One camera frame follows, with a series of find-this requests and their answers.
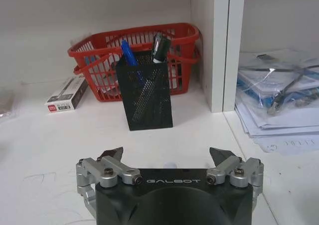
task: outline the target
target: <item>product box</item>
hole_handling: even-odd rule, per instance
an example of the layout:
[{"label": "product box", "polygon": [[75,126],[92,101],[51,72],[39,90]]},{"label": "product box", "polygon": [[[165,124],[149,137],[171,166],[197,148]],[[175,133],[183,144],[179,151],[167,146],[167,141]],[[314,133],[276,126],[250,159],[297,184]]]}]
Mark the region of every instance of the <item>product box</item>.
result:
[{"label": "product box", "polygon": [[87,87],[83,76],[70,77],[52,94],[45,106],[50,113],[74,110]]}]

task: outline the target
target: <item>red plastic basket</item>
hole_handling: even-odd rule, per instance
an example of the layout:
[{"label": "red plastic basket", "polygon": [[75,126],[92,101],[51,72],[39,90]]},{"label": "red plastic basket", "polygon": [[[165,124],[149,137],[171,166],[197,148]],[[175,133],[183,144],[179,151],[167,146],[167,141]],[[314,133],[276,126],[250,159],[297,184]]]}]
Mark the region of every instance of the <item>red plastic basket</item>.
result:
[{"label": "red plastic basket", "polygon": [[133,51],[151,50],[157,32],[171,39],[171,49],[167,55],[170,93],[185,93],[191,66],[199,59],[195,47],[199,31],[188,23],[136,27],[91,35],[68,50],[69,56],[74,57],[78,64],[74,73],[83,73],[97,100],[120,101],[122,97],[115,65],[122,55],[122,41],[127,40]]}]

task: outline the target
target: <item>clear plastic bag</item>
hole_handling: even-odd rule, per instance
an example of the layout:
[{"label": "clear plastic bag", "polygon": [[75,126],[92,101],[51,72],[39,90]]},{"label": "clear plastic bag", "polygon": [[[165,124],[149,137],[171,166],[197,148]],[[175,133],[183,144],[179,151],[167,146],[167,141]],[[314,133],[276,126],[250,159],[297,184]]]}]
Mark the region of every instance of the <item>clear plastic bag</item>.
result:
[{"label": "clear plastic bag", "polygon": [[278,114],[283,107],[317,107],[313,102],[319,99],[319,59],[290,49],[243,53],[237,88],[268,115]]},{"label": "clear plastic bag", "polygon": [[14,92],[0,87],[0,122],[13,114]]}]

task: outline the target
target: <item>pen holder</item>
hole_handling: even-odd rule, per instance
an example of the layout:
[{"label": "pen holder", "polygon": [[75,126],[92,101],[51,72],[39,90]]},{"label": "pen holder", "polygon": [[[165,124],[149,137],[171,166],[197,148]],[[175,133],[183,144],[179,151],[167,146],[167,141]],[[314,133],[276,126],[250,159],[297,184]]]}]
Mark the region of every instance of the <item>pen holder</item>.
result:
[{"label": "pen holder", "polygon": [[173,127],[167,63],[153,63],[152,51],[134,52],[137,66],[122,56],[116,74],[130,130]]}]

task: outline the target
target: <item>bolt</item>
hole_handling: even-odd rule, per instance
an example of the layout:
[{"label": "bolt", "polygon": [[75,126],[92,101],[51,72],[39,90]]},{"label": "bolt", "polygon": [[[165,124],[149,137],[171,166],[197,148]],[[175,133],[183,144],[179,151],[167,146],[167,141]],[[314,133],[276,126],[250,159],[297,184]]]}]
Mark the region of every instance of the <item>bolt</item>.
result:
[{"label": "bolt", "polygon": [[209,185],[213,185],[216,182],[215,176],[208,175],[206,177],[206,181]]},{"label": "bolt", "polygon": [[105,168],[104,169],[104,174],[105,175],[112,175],[113,174],[113,169],[112,168]]},{"label": "bolt", "polygon": [[136,185],[140,185],[143,182],[143,178],[141,176],[136,176],[135,178],[133,178],[133,182]]},{"label": "bolt", "polygon": [[235,175],[244,175],[244,170],[243,169],[235,169],[234,173],[235,173]]}]

